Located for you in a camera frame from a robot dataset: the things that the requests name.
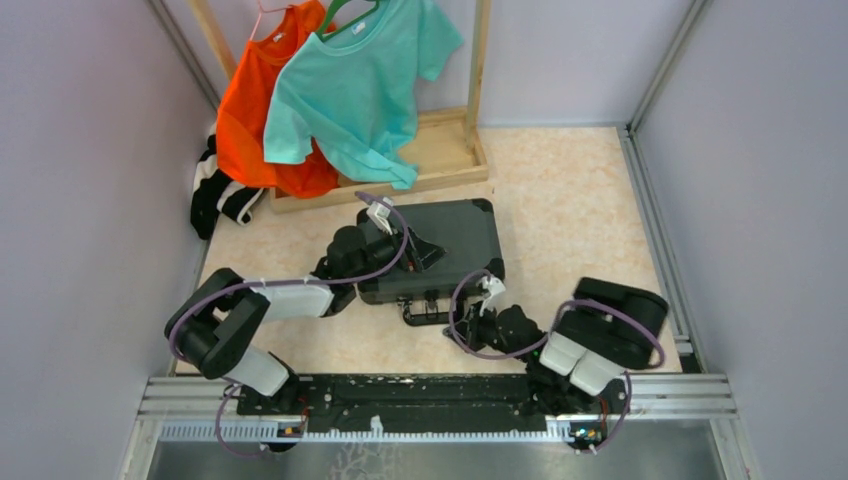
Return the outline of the black poker set case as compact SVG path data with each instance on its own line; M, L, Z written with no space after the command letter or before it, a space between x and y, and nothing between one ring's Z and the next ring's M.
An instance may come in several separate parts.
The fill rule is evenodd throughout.
M484 198L400 205L411 233L408 253L392 269L357 286L369 305L396 304L409 326L442 325L450 299L467 274L485 269L506 279L494 204Z

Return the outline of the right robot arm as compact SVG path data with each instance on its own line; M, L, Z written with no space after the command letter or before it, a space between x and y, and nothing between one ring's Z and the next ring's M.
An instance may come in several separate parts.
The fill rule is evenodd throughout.
M478 285L480 301L452 298L446 335L476 358L520 361L533 386L561 392L576 412L590 411L619 376L665 362L659 336L669 304L653 292L584 277L542 329L519 305L492 307L501 280L485 275Z

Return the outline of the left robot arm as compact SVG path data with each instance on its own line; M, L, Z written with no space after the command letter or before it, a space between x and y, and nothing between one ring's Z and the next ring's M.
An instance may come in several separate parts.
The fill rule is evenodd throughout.
M285 414L297 406L300 388L285 362L254 346L259 327L334 316L351 303L356 287L391 273L423 273L446 253L410 228L369 240L364 228L345 226L302 279L247 281L230 268L215 271L167 322L164 336L175 356L204 378L246 386L273 412Z

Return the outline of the wooden clothes rack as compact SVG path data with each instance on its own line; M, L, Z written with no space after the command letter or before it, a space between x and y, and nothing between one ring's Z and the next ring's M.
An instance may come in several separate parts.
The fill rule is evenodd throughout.
M400 150L404 159L419 166L418 179L406 191L408 194L483 182L489 178L478 117L490 12L489 1L476 3L467 104L421 113L415 139ZM271 193L270 206L276 213L289 213L342 205L354 201L356 190L388 196L404 193L388 183L357 184L342 178L339 188L316 198L296 199Z

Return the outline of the teal t-shirt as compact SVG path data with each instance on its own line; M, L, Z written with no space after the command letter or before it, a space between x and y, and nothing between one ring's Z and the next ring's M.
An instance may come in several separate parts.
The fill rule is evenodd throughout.
M418 130L416 83L439 78L464 39L433 1L378 1L332 33L313 32L277 76L264 160L299 165L314 150L344 177L407 190L399 151Z

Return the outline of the black white striped garment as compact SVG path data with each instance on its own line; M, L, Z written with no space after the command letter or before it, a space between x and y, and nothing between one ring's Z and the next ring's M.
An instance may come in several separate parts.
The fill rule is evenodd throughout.
M265 193L264 189L233 180L219 168L216 127L213 123L209 128L206 148L197 161L193 178L189 220L201 240L212 238L220 216L247 226Z

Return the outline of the orange t-shirt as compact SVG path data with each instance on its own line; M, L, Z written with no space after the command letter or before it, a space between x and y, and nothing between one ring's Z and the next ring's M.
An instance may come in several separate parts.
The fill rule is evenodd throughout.
M338 187L338 172L314 142L302 163L265 161L263 135L277 77L326 15L318 1L289 5L264 39L249 39L218 109L219 168L253 188L278 189L296 198L319 197Z

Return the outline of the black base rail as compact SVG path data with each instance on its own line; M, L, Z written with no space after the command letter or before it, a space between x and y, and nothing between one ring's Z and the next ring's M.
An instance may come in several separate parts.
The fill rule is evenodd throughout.
M625 384L612 381L597 397L563 382L545 385L525 374L302 375L266 397L251 388L237 396L241 416L292 415L309 433L541 433L559 415L596 423L604 408L618 414Z

